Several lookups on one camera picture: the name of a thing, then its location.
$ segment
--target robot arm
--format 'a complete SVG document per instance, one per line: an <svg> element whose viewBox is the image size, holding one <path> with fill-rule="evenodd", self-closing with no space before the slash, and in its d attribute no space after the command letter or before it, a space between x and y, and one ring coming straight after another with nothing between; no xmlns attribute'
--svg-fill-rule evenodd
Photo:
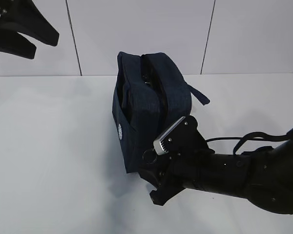
<svg viewBox="0 0 293 234"><path fill-rule="evenodd" d="M284 136L253 133L263 136L256 140L286 142L276 149L266 146L241 155L215 154L196 129L194 117L182 118L154 141L154 149L145 152L139 174L157 188L150 193L154 204L164 205L190 188L245 198L273 213L293 214L293 129Z"/></svg>
<svg viewBox="0 0 293 234"><path fill-rule="evenodd" d="M33 59L36 46L19 33L51 46L59 40L32 0L0 0L0 51Z"/></svg>

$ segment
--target navy fabric pouch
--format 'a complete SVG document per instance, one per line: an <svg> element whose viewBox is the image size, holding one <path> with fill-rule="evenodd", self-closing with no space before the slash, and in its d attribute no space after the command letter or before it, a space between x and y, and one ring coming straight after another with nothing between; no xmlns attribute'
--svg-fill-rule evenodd
<svg viewBox="0 0 293 234"><path fill-rule="evenodd" d="M127 173L137 172L143 153L169 125L191 112L191 93L203 104L209 99L189 86L164 53L142 56L120 52L112 113Z"/></svg>

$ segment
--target circular logo patch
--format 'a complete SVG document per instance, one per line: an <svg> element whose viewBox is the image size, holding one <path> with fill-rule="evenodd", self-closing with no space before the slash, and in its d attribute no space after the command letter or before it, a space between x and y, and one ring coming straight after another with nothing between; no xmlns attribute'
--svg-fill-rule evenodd
<svg viewBox="0 0 293 234"><path fill-rule="evenodd" d="M119 140L123 139L123 131L122 131L122 126L120 123L118 124L118 136L119 136Z"/></svg>

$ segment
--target white wall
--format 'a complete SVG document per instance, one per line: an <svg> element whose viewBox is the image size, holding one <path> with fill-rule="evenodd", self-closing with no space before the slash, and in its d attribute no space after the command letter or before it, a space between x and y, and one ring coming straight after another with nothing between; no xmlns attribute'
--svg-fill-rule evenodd
<svg viewBox="0 0 293 234"><path fill-rule="evenodd" d="M119 51L165 52L198 74L213 0L69 0L83 75L114 75Z"/></svg>
<svg viewBox="0 0 293 234"><path fill-rule="evenodd" d="M293 0L216 0L203 74L293 72Z"/></svg>

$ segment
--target white table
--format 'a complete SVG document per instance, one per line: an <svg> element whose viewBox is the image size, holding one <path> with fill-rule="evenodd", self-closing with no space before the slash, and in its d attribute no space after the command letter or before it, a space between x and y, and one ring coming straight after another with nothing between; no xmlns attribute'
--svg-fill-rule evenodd
<svg viewBox="0 0 293 234"><path fill-rule="evenodd" d="M80 74L65 0L34 0L60 33L57 47L27 37L37 47L34 60L0 52L0 76L78 76Z"/></svg>
<svg viewBox="0 0 293 234"><path fill-rule="evenodd" d="M165 52L183 74L199 74L212 0L68 0L84 75L117 73L119 51Z"/></svg>
<svg viewBox="0 0 293 234"><path fill-rule="evenodd" d="M203 75L205 138L293 127L293 74ZM0 78L0 234L293 234L293 215L186 190L164 207L126 175L111 114L115 77ZM230 153L235 142L210 146ZM248 143L243 150L260 144Z"/></svg>

